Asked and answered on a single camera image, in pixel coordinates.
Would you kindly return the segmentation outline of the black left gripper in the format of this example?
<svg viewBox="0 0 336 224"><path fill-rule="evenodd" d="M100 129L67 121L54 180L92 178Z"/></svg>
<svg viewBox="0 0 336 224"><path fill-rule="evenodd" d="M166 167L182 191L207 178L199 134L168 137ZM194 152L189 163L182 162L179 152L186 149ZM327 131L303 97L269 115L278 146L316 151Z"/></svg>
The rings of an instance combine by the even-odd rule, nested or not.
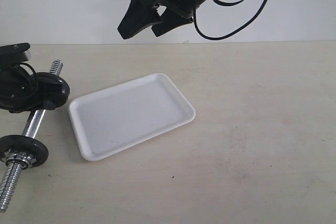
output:
<svg viewBox="0 0 336 224"><path fill-rule="evenodd" d="M10 113L54 110L67 102L67 96L38 91L37 71L28 63L1 70L1 109Z"/></svg>

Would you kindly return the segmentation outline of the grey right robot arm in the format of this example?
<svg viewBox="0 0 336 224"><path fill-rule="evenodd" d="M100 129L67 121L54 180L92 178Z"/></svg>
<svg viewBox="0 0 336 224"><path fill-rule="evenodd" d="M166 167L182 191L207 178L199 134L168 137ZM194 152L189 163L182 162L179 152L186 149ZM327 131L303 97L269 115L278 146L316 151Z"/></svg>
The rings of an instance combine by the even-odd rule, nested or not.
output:
<svg viewBox="0 0 336 224"><path fill-rule="evenodd" d="M118 26L123 39L130 39L151 27L159 37L193 22L193 9L206 0L131 0Z"/></svg>

